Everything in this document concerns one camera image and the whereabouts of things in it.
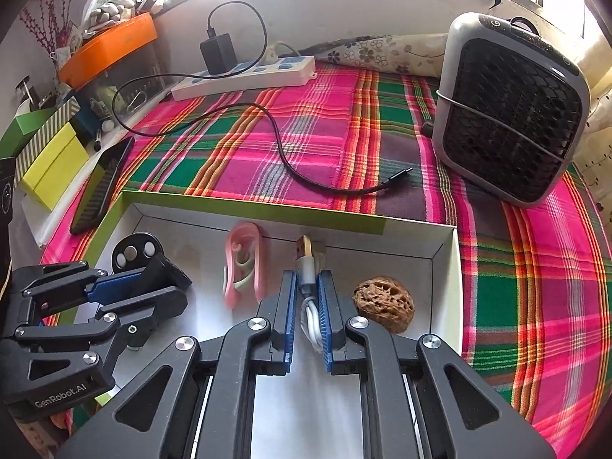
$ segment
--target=smartphone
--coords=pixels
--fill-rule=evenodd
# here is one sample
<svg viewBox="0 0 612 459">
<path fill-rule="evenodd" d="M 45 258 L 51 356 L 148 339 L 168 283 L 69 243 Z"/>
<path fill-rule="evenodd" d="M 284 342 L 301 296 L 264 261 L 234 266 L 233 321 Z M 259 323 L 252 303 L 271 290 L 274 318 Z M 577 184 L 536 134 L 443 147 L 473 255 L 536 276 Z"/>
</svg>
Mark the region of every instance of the smartphone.
<svg viewBox="0 0 612 459">
<path fill-rule="evenodd" d="M 70 224 L 70 234 L 81 234 L 102 222 L 133 145 L 134 138 L 130 136 L 102 152 L 79 200 Z"/>
</svg>

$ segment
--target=blue textured pad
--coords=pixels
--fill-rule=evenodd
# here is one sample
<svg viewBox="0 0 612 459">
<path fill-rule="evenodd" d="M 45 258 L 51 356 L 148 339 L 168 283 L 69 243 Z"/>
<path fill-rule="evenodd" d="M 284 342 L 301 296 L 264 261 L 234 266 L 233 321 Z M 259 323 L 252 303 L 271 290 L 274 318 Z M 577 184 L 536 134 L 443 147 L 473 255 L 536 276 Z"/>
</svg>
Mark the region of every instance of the blue textured pad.
<svg viewBox="0 0 612 459">
<path fill-rule="evenodd" d="M 285 370 L 291 369 L 291 360 L 293 358 L 293 339 L 296 333 L 296 296 L 298 295 L 298 279 L 293 273 L 291 277 L 291 294 L 289 296 L 289 305 L 287 307 L 287 321 L 285 328 Z"/>
<path fill-rule="evenodd" d="M 88 293 L 87 298 L 90 302 L 97 302 L 102 305 L 128 299 L 132 296 L 131 290 L 140 274 L 141 272 L 138 271 L 133 274 L 121 274 L 118 278 L 117 275 L 110 275 L 98 280 L 93 290 Z"/>
<path fill-rule="evenodd" d="M 319 328 L 323 341 L 323 362 L 325 363 L 325 370 L 331 373 L 332 362 L 334 361 L 334 355 L 332 354 L 332 329 L 329 325 L 329 310 L 327 309 L 325 286 L 321 279 L 321 274 L 318 274 L 316 277 L 316 291 L 319 299 Z"/>
</svg>

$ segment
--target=plaid tablecloth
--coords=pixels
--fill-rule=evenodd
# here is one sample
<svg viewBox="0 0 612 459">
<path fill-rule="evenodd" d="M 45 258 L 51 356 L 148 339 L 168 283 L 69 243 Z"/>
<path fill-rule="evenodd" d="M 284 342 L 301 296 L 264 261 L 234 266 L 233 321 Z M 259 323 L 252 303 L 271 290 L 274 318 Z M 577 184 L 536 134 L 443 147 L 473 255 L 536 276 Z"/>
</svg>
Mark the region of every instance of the plaid tablecloth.
<svg viewBox="0 0 612 459">
<path fill-rule="evenodd" d="M 580 175 L 570 170 L 537 208 L 512 207 L 464 181 L 420 134 L 435 112 L 426 78 L 319 65 L 304 87 L 167 101 L 138 126 L 191 125 L 200 113 L 256 101 L 277 119 L 290 161 L 328 185 L 374 185 L 414 168 L 406 187 L 323 196 L 293 181 L 272 128 L 253 108 L 161 139 L 137 138 L 120 188 L 288 203 L 456 225 L 464 291 L 463 357 L 565 459 L 610 393 L 610 250 Z M 77 260 L 91 234 L 67 230 L 44 262 Z"/>
</svg>

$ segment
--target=black clamp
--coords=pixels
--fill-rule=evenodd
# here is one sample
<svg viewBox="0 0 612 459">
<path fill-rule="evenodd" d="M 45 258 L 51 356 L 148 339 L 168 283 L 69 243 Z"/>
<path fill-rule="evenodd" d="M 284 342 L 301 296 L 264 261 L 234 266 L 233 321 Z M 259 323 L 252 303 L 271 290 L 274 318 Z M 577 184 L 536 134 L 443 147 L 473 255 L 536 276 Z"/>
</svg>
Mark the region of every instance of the black clamp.
<svg viewBox="0 0 612 459">
<path fill-rule="evenodd" d="M 318 277 L 324 361 L 332 374 L 359 374 L 365 459 L 417 459 L 408 395 L 427 459 L 552 459 L 550 445 L 435 335 L 391 335 Z M 256 377 L 291 364 L 296 278 L 224 337 L 180 337 L 57 452 L 58 459 L 250 457 Z M 198 419 L 202 409 L 201 425 Z"/>
<path fill-rule="evenodd" d="M 187 307 L 191 281 L 161 254 L 144 268 L 108 276 L 87 262 L 13 272 L 0 339 L 0 392 L 17 421 L 32 422 L 109 391 L 127 347 Z M 42 319 L 87 302 L 103 305 L 83 324 Z"/>
</svg>

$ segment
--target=yellow box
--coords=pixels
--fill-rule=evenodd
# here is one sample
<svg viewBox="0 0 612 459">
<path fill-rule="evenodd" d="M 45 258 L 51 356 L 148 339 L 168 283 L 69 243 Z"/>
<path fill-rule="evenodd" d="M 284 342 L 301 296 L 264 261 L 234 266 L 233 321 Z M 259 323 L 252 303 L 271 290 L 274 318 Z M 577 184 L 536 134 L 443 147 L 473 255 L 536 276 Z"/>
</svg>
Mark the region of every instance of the yellow box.
<svg viewBox="0 0 612 459">
<path fill-rule="evenodd" d="M 48 210 L 53 210 L 89 158 L 68 122 L 51 138 L 27 170 L 21 180 L 23 187 Z"/>
</svg>

